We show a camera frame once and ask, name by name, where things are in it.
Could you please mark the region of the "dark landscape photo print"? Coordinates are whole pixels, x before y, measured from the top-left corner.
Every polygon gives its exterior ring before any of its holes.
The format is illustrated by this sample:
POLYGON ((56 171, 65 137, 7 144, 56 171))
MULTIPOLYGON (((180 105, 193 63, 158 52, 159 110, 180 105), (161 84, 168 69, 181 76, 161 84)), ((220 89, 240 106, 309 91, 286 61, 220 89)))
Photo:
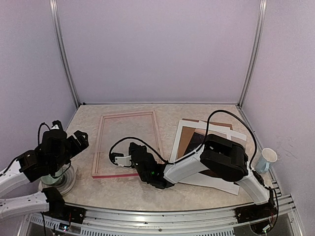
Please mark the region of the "dark landscape photo print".
POLYGON ((194 132, 188 147, 185 150, 185 154, 188 154, 198 148, 198 146, 202 144, 204 137, 204 135, 194 132))

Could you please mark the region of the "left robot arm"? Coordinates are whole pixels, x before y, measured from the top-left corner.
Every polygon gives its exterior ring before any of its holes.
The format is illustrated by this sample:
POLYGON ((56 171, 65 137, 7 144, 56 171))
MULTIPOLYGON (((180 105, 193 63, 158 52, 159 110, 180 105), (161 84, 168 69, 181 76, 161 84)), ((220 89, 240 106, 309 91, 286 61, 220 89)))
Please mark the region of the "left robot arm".
POLYGON ((16 198, 5 195, 20 186, 35 182, 41 177, 55 176, 64 165, 89 146, 88 134, 76 131, 68 136, 63 130, 53 129, 43 134, 42 142, 33 150, 28 150, 14 158, 0 173, 0 219, 43 212, 59 219, 69 214, 69 208, 55 187, 16 198))

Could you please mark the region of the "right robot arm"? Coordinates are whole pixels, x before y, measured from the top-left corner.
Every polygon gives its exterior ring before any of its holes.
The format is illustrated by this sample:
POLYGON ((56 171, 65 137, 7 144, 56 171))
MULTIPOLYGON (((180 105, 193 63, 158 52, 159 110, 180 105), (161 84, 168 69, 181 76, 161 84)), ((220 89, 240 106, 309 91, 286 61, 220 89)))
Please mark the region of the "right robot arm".
POLYGON ((262 176, 251 169, 244 147, 215 134, 207 135, 196 149, 174 163, 159 164, 146 146, 130 143, 131 162, 140 179, 155 188, 165 189, 202 171, 210 171, 215 177, 238 184, 252 198, 251 216, 262 218, 279 212, 274 190, 264 184, 262 176))

